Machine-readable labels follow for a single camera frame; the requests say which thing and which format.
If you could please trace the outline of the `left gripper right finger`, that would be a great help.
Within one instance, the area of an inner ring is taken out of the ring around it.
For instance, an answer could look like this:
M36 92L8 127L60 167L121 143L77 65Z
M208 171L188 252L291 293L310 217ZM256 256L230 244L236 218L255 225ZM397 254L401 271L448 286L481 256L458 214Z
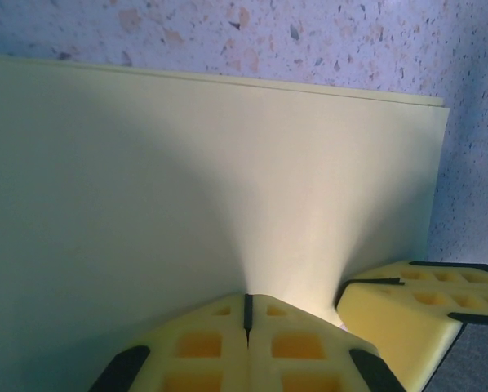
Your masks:
M369 342L304 310L253 296L252 391L403 391Z

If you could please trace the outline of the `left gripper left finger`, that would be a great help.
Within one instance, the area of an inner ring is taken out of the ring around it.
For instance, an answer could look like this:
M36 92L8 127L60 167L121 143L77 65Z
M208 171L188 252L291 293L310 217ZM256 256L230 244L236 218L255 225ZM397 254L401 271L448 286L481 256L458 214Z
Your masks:
M226 296L136 337L91 391L248 391L244 296Z

